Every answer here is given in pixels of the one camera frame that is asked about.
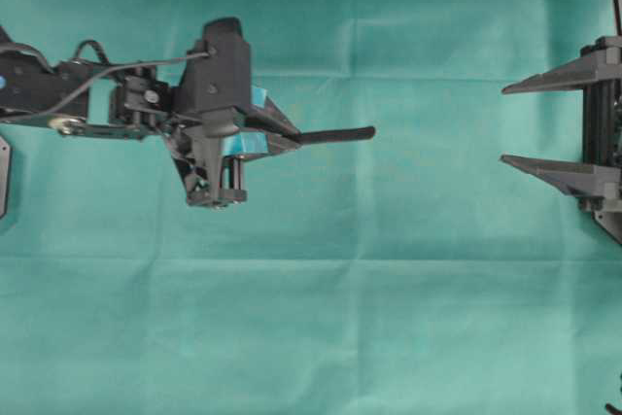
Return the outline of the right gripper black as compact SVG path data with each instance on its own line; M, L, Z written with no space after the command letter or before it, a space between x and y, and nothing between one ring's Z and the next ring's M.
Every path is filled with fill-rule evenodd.
M565 195L588 198L583 209L621 241L621 38L603 36L581 57L506 86L503 94L583 89L582 160L502 155L500 161Z

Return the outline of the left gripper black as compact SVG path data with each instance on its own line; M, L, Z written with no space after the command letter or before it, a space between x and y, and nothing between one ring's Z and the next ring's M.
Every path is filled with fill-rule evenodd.
M206 70L189 64L177 86L159 81L151 69L131 72L111 92L109 123L160 136L187 204L221 209L247 200L243 160L298 150L285 137L300 130L265 88L251 86L247 68L222 85L200 82Z

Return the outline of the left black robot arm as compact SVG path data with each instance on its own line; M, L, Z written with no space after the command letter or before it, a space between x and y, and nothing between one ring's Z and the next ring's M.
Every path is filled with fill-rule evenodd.
M1 37L1 120L49 127L62 135L162 138L187 203L220 209L246 200L244 163L300 147L302 134L251 83L251 49L241 23L225 17L204 25L181 57L172 86L160 62L114 64L79 55L50 66L36 49Z

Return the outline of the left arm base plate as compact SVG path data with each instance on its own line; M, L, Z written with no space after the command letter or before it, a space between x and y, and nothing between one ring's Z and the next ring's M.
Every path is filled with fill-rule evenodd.
M3 219L9 209L11 171L12 171L12 146L0 136L0 218Z

